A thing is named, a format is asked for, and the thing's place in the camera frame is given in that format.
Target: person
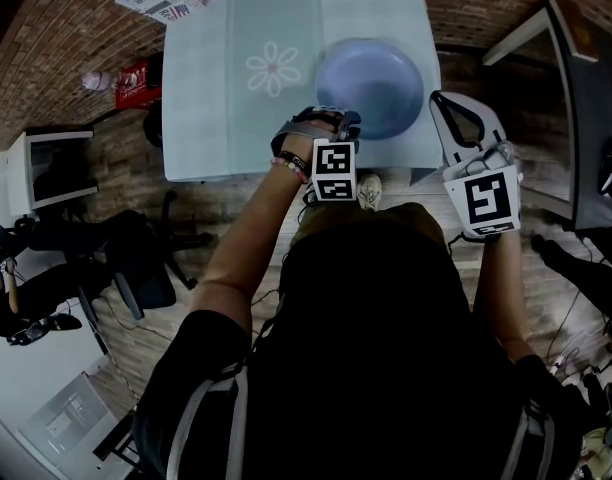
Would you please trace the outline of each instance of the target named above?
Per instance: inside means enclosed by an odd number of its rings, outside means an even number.
[[[612,228],[588,229],[579,233],[583,238],[589,238],[612,265]],[[610,319],[612,333],[612,267],[576,258],[554,240],[546,240],[541,235],[535,235],[531,245],[548,268],[577,286]]]
[[[584,432],[584,448],[580,457],[581,478],[604,478],[612,466],[612,450],[606,444],[606,432],[612,425],[610,408],[596,369],[589,367],[583,374],[573,374],[563,384],[575,405],[575,417]],[[574,383],[579,379],[588,393],[588,403],[579,387]]]
[[[69,315],[51,315],[62,302],[78,296],[78,287],[97,295],[110,284],[110,275],[102,265],[81,260],[72,265],[57,265],[17,285],[15,261],[3,261],[8,292],[0,269],[0,336],[11,339],[33,324],[34,336],[43,336],[49,330],[71,330],[81,327],[77,318]]]
[[[334,131],[330,121],[310,124]],[[282,149],[312,160],[308,137],[289,134]],[[137,406],[146,476],[224,478],[242,442],[231,435],[239,387],[206,395],[177,476],[167,468],[191,395],[245,360],[245,478],[569,478],[582,433],[566,391],[526,343],[517,231],[485,245],[471,312],[437,222],[416,203],[378,211],[379,180],[363,178],[364,209],[306,210],[277,316],[250,352],[252,300],[300,184],[272,165],[216,248]],[[532,403],[555,432],[522,441]]]

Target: white table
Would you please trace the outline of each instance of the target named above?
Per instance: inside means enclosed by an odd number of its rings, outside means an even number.
[[[341,41],[358,38],[389,42],[408,55],[426,101],[441,88],[424,0],[207,0],[201,13],[169,25],[162,96],[166,178],[265,172],[274,133],[317,104],[321,60]],[[271,64],[289,69],[270,80]],[[357,156],[358,167],[441,165],[428,104],[403,134],[361,141]]]

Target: blue plate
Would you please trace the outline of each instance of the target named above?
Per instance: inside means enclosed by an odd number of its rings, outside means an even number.
[[[361,139],[389,139],[416,121],[424,100],[422,77],[400,50],[372,40],[340,44],[317,72],[320,105],[359,112]]]

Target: desk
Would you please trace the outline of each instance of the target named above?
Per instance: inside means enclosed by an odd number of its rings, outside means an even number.
[[[420,71],[425,100],[441,88],[424,0],[207,0],[172,23],[164,49],[164,167],[171,181],[268,170],[270,139],[317,103],[315,75],[341,41],[379,39]],[[424,105],[404,133],[361,141],[358,167],[437,169],[442,148]]]
[[[586,26],[599,52],[599,62],[571,55],[552,1],[483,58],[490,66],[537,34],[550,32],[568,113],[570,198],[565,201],[522,188],[522,199],[570,220],[574,229],[612,227],[612,199],[601,196],[598,189],[604,148],[612,137],[612,36],[593,23]]]

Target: bracelet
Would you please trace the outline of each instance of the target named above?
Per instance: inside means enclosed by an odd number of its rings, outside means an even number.
[[[288,167],[291,171],[293,171],[295,174],[297,174],[297,177],[302,181],[302,183],[304,185],[306,185],[308,183],[308,176],[306,175],[306,173],[304,171],[302,171],[302,169],[295,164],[294,162],[289,162],[288,160],[286,160],[285,158],[280,158],[278,156],[276,156],[275,158],[273,158],[270,161],[271,164],[273,165],[284,165],[286,167]]]
[[[290,151],[282,151],[277,158],[283,158],[287,160],[289,163],[294,163],[297,167],[299,167],[306,176],[310,177],[310,166],[304,162],[301,158],[299,158],[296,154],[291,153]]]

